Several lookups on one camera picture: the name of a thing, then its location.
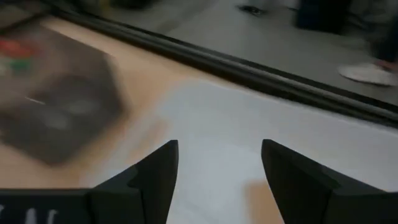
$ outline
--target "wooden table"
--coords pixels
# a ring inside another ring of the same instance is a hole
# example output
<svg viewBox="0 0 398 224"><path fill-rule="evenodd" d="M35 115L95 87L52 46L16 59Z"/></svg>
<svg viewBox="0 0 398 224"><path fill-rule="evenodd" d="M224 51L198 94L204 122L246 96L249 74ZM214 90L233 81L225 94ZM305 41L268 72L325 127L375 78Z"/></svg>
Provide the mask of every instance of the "wooden table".
<svg viewBox="0 0 398 224"><path fill-rule="evenodd" d="M148 113L168 91L194 78L222 83L221 80L199 70L67 21L51 18L43 20L42 25L109 54L109 61L123 100L130 109L78 156L60 166L50 167L31 159L20 151L1 145L0 177L2 181L0 187L2 188L92 187L93 184L85 182L84 177L96 173L98 167L101 167L120 150L123 144L126 144L124 142L128 141L130 150L136 153L132 153L127 158L121 158L123 159L119 161L121 163L134 164L150 153L147 150L153 148L157 135L161 134L165 124L156 124L151 130L141 134L140 139L132 140L131 136L128 136L128 131L133 126L139 126L136 124L138 120Z"/></svg>

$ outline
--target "person's foot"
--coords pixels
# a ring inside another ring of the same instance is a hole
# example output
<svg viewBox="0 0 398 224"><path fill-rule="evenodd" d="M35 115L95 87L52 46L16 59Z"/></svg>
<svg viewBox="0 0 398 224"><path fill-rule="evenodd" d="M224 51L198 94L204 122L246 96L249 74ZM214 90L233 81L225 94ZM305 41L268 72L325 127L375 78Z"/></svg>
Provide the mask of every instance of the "person's foot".
<svg viewBox="0 0 398 224"><path fill-rule="evenodd" d="M388 72L373 63L342 66L338 68L338 71L340 75L359 82L398 86L398 75Z"/></svg>

